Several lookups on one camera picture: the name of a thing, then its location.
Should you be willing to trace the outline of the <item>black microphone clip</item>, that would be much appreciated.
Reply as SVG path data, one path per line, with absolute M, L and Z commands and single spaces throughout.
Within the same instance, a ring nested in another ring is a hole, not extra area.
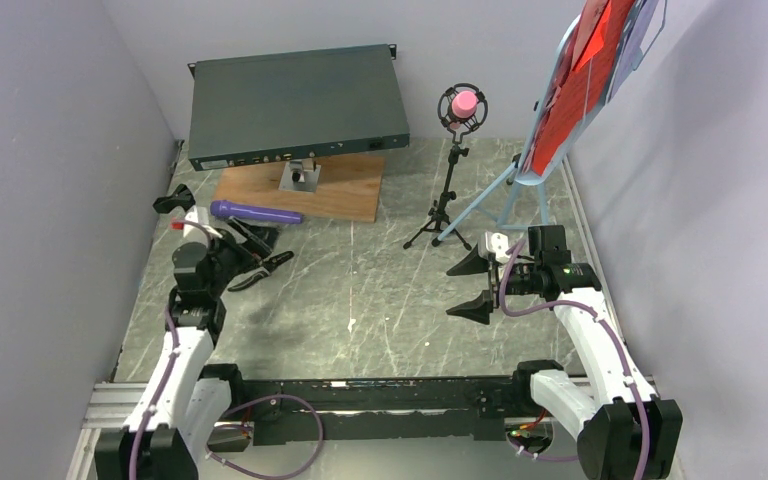
M 158 214 L 170 214 L 176 208 L 187 212 L 195 205 L 196 200 L 189 187 L 186 184 L 179 184 L 171 194 L 156 198 L 152 208 Z

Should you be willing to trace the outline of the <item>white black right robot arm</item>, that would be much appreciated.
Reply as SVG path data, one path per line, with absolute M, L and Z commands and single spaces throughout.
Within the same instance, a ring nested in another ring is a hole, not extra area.
M 517 367 L 511 401 L 517 411 L 552 415 L 576 441 L 574 460 L 589 479 L 666 479 L 683 425 L 678 403 L 645 379 L 608 320 L 600 279 L 576 262 L 561 225 L 531 226 L 515 244 L 487 232 L 450 276 L 484 274 L 488 286 L 451 307 L 450 316 L 487 325 L 550 310 L 571 338 L 589 387 L 577 386 L 556 361 Z

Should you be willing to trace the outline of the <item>purple microphone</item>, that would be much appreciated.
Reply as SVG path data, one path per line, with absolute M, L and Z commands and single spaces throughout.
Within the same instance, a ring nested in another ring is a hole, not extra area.
M 303 215 L 298 212 L 244 205 L 228 200 L 215 200 L 210 204 L 210 213 L 220 219 L 239 218 L 282 224 L 301 224 Z

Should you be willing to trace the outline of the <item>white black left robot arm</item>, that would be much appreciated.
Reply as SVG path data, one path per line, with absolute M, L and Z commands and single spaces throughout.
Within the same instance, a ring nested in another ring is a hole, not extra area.
M 202 237 L 172 254 L 160 357 L 122 425 L 100 433 L 93 452 L 100 479 L 196 479 L 215 423 L 247 406 L 238 367 L 209 359 L 224 326 L 222 295 L 252 256 L 224 229 L 187 219 L 171 226 Z

